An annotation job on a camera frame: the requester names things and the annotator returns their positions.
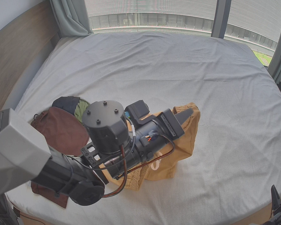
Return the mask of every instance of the green lawn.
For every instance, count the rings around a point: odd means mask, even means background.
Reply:
[[[268,65],[269,65],[269,63],[271,62],[272,57],[267,56],[266,54],[261,53],[261,52],[256,52],[256,51],[253,51],[253,52],[254,52],[255,56],[259,59],[259,61],[260,61],[263,65],[265,65],[265,66],[268,66]]]

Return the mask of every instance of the bed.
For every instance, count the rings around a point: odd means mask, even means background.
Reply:
[[[245,44],[152,32],[63,38],[15,110],[30,122],[60,96],[143,99],[151,112],[194,102],[194,153],[174,178],[86,207],[69,199],[63,209],[27,182],[7,192],[26,214],[56,225],[231,224],[268,205],[273,184],[281,194],[281,92]]]

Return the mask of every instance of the clothing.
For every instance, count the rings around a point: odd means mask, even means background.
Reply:
[[[198,123],[200,120],[200,111],[194,103],[189,103],[184,106],[174,107],[172,112],[173,114],[176,114],[188,108],[192,108],[194,112],[181,126],[185,134],[181,138],[174,141],[176,145],[175,151],[169,156],[154,162],[152,166],[153,168],[151,167],[151,164],[149,164],[129,173],[127,175],[125,188],[138,191],[145,179],[156,181],[165,178],[172,178],[174,177],[176,171],[177,162],[179,160],[188,158],[193,154],[195,138],[198,131]],[[171,149],[172,145],[168,143],[164,148],[154,154],[153,159],[159,157],[161,154],[169,152]],[[118,186],[120,186],[123,181],[123,178],[120,178],[119,180],[113,179],[106,170],[103,170],[103,173],[108,181],[113,182]]]
[[[86,100],[80,99],[74,112],[74,116],[82,123],[82,115],[86,108],[89,106],[89,102]]]
[[[49,146],[64,154],[79,156],[80,149],[89,140],[86,129],[77,118],[58,107],[50,107],[48,111],[43,111],[35,117],[31,125],[44,135]],[[60,194],[57,198],[54,191],[34,182],[31,182],[31,189],[34,193],[66,208],[68,196]]]
[[[74,115],[79,100],[80,100],[79,97],[73,97],[73,96],[60,97],[52,103],[52,107],[59,107],[67,111],[68,113]]]

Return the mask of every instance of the headboard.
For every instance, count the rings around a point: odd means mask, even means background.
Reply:
[[[49,0],[0,30],[0,109],[21,74],[58,31]]]

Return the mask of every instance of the wrinkled sheet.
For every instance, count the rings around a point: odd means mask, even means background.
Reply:
[[[56,225],[229,224],[270,203],[273,184],[281,193],[281,93],[245,44],[151,32],[65,38],[16,111],[29,122],[60,96],[143,99],[153,113],[194,102],[195,149],[174,178],[86,207],[69,199],[63,209],[28,182],[7,193],[25,213]]]

